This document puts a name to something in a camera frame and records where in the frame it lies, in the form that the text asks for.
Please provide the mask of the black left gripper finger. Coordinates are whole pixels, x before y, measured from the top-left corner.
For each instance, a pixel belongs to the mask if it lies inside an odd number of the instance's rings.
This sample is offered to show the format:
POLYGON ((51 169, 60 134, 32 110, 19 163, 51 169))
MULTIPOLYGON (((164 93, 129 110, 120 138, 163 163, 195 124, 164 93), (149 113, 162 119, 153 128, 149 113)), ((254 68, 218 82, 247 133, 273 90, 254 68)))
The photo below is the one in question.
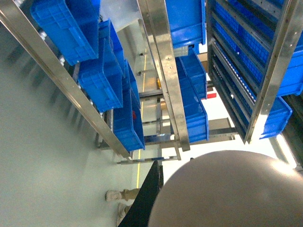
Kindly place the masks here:
POLYGON ((147 227, 153 205, 163 185, 163 169, 156 160, 153 162, 131 208, 119 226, 147 227))

